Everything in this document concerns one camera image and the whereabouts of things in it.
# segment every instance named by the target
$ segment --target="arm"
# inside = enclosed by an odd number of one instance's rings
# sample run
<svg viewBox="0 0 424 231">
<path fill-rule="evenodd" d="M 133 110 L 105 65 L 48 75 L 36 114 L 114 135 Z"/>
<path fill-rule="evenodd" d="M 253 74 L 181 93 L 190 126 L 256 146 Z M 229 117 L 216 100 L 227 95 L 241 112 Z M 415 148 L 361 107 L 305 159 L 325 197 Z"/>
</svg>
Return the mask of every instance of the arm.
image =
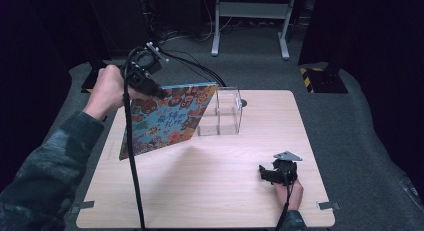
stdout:
<svg viewBox="0 0 424 231">
<path fill-rule="evenodd" d="M 109 65 L 99 76 L 84 111 L 75 112 L 25 160 L 0 194 L 0 227 L 6 230 L 63 229 L 91 151 L 104 127 L 99 122 L 123 106 L 123 79 Z M 148 98 L 129 89 L 132 98 Z"/>
<path fill-rule="evenodd" d="M 287 187 L 281 184 L 274 184 L 275 191 L 277 193 L 278 201 L 284 205 L 287 201 Z M 299 207 L 303 197 L 303 186 L 297 179 L 293 183 L 293 189 L 289 200 L 289 207 L 286 218 L 284 219 L 281 230 L 284 231 L 304 231 L 307 230 L 305 222 L 303 221 L 302 215 L 299 213 Z"/>
</svg>

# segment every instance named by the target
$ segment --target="clear acrylic box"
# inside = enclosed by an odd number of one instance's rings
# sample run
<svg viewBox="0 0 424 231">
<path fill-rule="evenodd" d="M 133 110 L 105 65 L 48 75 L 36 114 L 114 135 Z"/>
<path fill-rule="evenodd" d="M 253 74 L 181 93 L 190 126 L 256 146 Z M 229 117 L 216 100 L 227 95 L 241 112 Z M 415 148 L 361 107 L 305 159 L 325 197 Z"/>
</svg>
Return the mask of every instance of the clear acrylic box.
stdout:
<svg viewBox="0 0 424 231">
<path fill-rule="evenodd" d="M 219 87 L 212 97 L 199 126 L 197 134 L 238 134 L 242 116 L 240 91 L 237 87 Z"/>
</svg>

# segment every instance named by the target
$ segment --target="wooden table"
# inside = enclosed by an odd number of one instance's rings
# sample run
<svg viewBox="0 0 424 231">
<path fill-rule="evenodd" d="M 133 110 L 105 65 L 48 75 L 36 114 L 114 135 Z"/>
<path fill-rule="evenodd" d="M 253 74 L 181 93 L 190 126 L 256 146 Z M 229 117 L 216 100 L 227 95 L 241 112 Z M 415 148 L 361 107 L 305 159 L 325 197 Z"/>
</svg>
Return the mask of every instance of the wooden table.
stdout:
<svg viewBox="0 0 424 231">
<path fill-rule="evenodd" d="M 308 227 L 330 227 L 332 210 L 290 91 L 241 90 L 247 101 L 240 133 L 196 136 L 135 157 L 147 228 L 270 228 L 282 211 L 274 187 L 261 180 L 259 165 L 272 169 L 276 153 L 290 151 L 305 188 L 300 212 Z M 118 160 L 124 110 L 115 117 L 85 197 L 80 228 L 139 228 L 129 161 Z"/>
</svg>

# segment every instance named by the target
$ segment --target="colorful book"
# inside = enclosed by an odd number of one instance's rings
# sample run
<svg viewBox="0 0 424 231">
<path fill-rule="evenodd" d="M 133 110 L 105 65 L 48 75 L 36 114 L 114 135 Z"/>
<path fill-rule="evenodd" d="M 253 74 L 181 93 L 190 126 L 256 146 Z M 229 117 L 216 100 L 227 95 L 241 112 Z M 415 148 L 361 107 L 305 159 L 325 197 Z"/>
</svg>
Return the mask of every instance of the colorful book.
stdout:
<svg viewBox="0 0 424 231">
<path fill-rule="evenodd" d="M 165 99 L 133 100 L 131 123 L 134 155 L 191 139 L 218 85 L 196 83 L 164 86 Z M 127 132 L 119 159 L 128 158 Z"/>
</svg>

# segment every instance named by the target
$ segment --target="black cable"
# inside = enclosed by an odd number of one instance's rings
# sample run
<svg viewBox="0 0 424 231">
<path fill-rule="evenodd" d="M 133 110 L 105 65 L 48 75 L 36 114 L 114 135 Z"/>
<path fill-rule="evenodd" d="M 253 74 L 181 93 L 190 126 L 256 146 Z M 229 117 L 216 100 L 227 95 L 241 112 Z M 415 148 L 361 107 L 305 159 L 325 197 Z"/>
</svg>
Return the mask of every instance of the black cable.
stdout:
<svg viewBox="0 0 424 231">
<path fill-rule="evenodd" d="M 287 199 L 286 199 L 286 203 L 284 204 L 284 208 L 283 211 L 281 212 L 280 218 L 278 219 L 278 223 L 277 226 L 275 227 L 274 231 L 280 231 L 281 225 L 283 225 L 284 220 L 286 219 L 287 216 L 287 212 L 289 209 L 289 200 L 290 200 L 290 196 L 291 196 L 291 192 L 293 191 L 293 185 L 292 185 L 292 190 L 290 190 L 289 188 L 289 182 L 287 180 L 287 176 L 285 173 L 283 173 L 284 176 L 284 181 L 285 181 L 285 185 L 287 187 Z"/>
<path fill-rule="evenodd" d="M 130 160 L 130 167 L 131 167 L 131 173 L 133 177 L 134 182 L 134 189 L 135 189 L 135 197 L 137 200 L 137 208 L 138 208 L 138 215 L 140 218 L 140 225 L 141 230 L 146 230 L 146 226 L 144 223 L 144 213 L 143 213 L 143 205 L 141 203 L 141 192 L 140 192 L 140 185 L 138 182 L 138 175 L 137 175 L 137 166 L 135 165 L 135 158 L 134 158 L 134 151 L 133 151 L 133 143 L 132 143 L 132 123 L 131 123 L 131 105 L 130 105 L 130 95 L 128 93 L 128 77 L 127 77 L 127 71 L 128 71 L 128 64 L 130 62 L 130 59 L 132 55 L 137 52 L 139 48 L 133 49 L 130 54 L 128 55 L 128 59 L 124 64 L 124 94 L 123 94 L 123 101 L 125 106 L 125 118 L 126 118 L 126 131 L 127 131 L 127 149 L 128 149 L 128 158 Z"/>
<path fill-rule="evenodd" d="M 190 61 L 190 60 L 187 60 L 187 59 L 184 59 L 184 58 L 181 58 L 181 57 L 178 57 L 178 56 L 175 56 L 175 55 L 172 55 L 172 54 L 169 54 L 169 53 L 167 53 L 167 52 L 165 52 L 164 50 L 160 50 L 159 52 L 161 52 L 162 54 L 164 54 L 165 56 L 168 56 L 168 57 L 170 57 L 170 58 L 173 58 L 173 59 L 175 59 L 175 60 L 179 60 L 179 61 L 181 61 L 181 62 L 184 62 L 184 63 L 187 63 L 187 64 L 190 64 L 190 65 L 192 65 L 192 66 L 195 66 L 195 67 L 197 67 L 197 68 L 199 68 L 199 69 L 201 69 L 202 71 L 204 71 L 205 73 L 207 73 L 209 76 L 211 76 L 217 83 L 219 83 L 219 85 L 221 86 L 221 87 L 227 87 L 227 85 L 225 84 L 225 82 L 224 82 L 224 80 L 222 80 L 222 78 L 221 77 L 219 77 L 219 75 L 218 74 L 216 74 L 215 72 L 213 72 L 212 70 L 210 70 L 210 69 L 208 69 L 208 68 L 206 68 L 206 67 L 204 67 L 204 66 L 202 66 L 202 65 L 200 65 L 200 64 L 198 64 L 198 63 L 195 63 L 195 62 L 192 62 L 192 61 Z"/>
</svg>

